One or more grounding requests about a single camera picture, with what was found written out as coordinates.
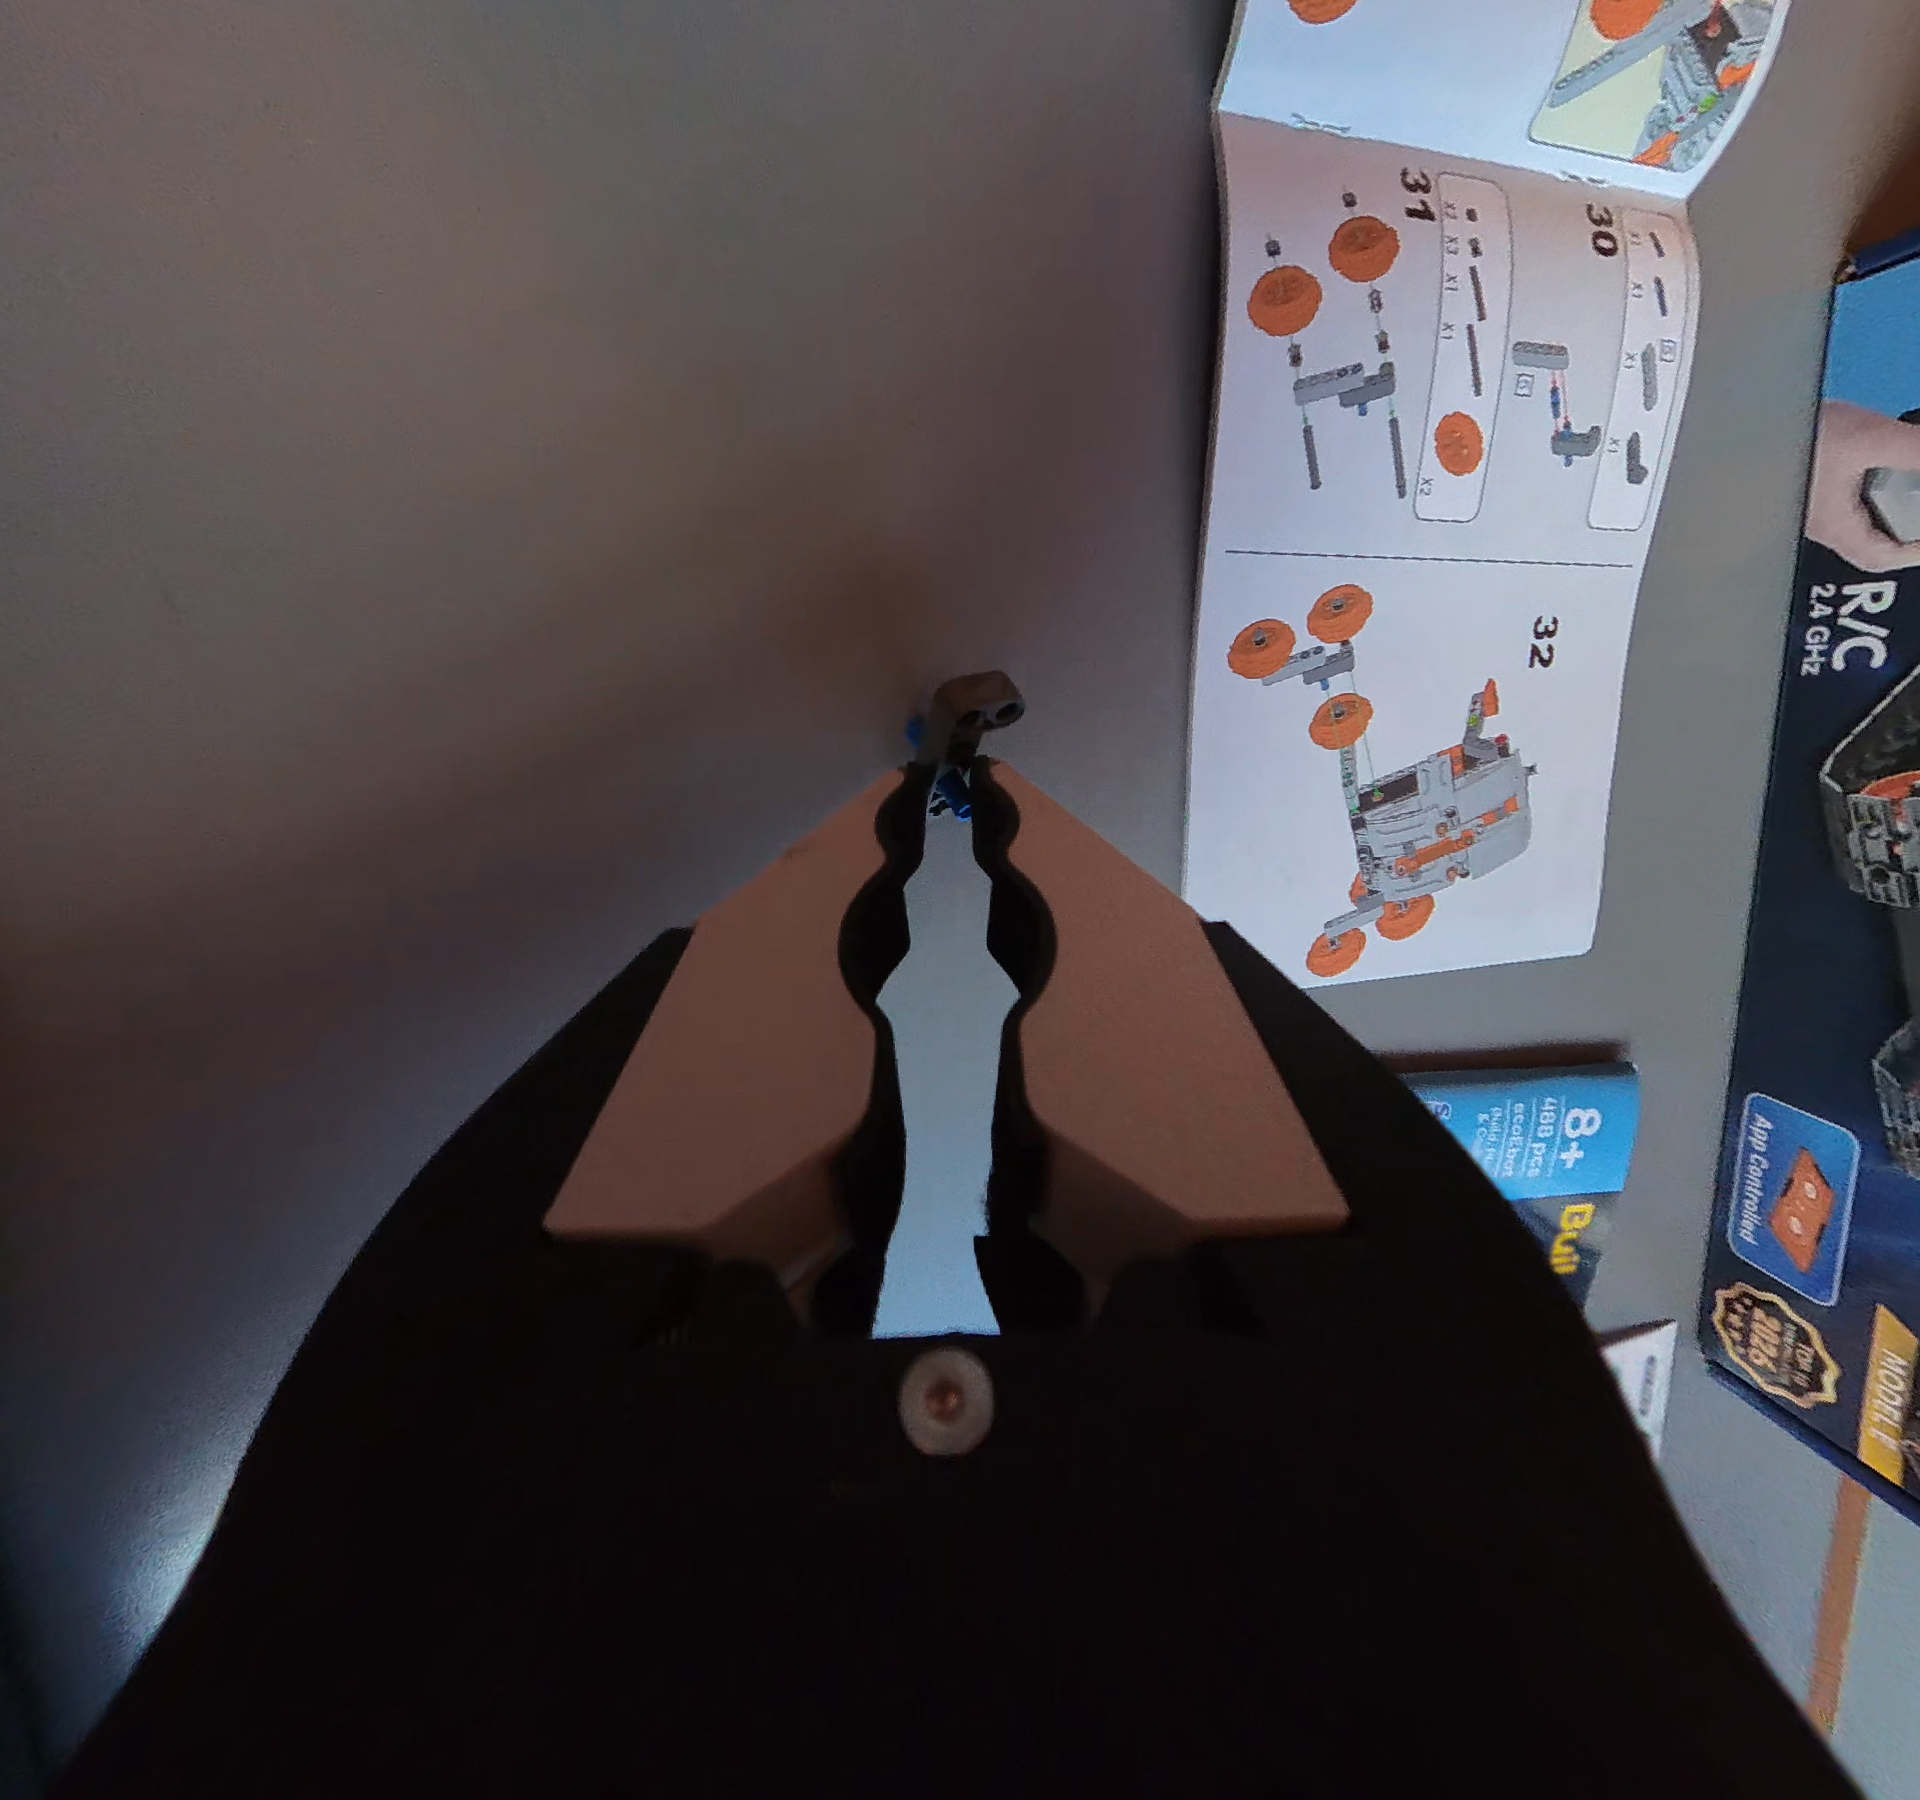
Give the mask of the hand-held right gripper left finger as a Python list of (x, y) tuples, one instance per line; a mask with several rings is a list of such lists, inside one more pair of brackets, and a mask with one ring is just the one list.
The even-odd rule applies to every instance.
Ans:
[(816, 1328), (867, 1337), (904, 1187), (879, 997), (918, 867), (907, 765), (702, 915), (543, 1230), (754, 1263)]

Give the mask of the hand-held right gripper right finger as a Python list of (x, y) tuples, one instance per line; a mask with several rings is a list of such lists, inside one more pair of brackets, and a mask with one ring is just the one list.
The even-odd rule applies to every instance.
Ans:
[(986, 1230), (1001, 1332), (1076, 1332), (1141, 1261), (1339, 1232), (1349, 1207), (1197, 913), (999, 761), (971, 768), (999, 1035)]

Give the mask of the blue connector pin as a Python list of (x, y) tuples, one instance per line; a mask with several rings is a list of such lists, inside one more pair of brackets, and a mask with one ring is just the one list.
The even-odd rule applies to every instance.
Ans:
[[(913, 752), (913, 765), (922, 765), (922, 748), (928, 743), (928, 717), (913, 714), (906, 722), (906, 740)], [(970, 827), (974, 817), (971, 797), (971, 757), (948, 757), (933, 772), (926, 790), (926, 817), (930, 821), (952, 821)]]

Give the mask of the grey angled building beam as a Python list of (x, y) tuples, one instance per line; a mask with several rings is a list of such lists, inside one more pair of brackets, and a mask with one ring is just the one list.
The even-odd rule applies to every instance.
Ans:
[(918, 765), (938, 777), (967, 774), (982, 744), (1026, 712), (1026, 699), (1003, 670), (962, 675), (939, 685), (923, 710)]

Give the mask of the grey desk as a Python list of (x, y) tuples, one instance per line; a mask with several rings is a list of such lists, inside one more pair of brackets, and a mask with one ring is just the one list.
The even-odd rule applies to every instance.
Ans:
[[(47, 1796), (1853, 1796), (1587, 1324), (1185, 896), (1237, 0), (3, 0), (3, 1599)], [(1811, 302), (1916, 0), (1690, 201), (1630, 642), (1744, 934)], [(1184, 901), (1349, 1209), (980, 1276), (906, 724)], [(696, 922), (920, 771), (873, 1328), (545, 1215)]]

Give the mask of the blue building manual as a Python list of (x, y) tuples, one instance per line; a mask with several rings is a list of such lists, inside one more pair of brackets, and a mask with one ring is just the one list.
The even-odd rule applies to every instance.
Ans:
[(1627, 1182), (1639, 1078), (1627, 1063), (1403, 1074), (1586, 1309)]

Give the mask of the white sticker sheet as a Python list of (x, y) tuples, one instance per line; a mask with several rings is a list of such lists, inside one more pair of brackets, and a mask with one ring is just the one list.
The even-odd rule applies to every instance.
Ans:
[(1675, 1346), (1671, 1319), (1595, 1332), (1600, 1358), (1651, 1459), (1663, 1450)]

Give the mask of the open white instruction booklet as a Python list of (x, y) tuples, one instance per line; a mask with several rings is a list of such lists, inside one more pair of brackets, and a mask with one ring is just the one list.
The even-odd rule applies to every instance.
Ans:
[(1181, 889), (1307, 986), (1571, 958), (1789, 0), (1237, 0)]

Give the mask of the blue robot kit box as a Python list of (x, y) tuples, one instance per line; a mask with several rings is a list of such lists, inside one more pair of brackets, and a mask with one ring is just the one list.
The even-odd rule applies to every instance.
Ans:
[(1916, 231), (1834, 292), (1697, 1340), (1917, 1501)]

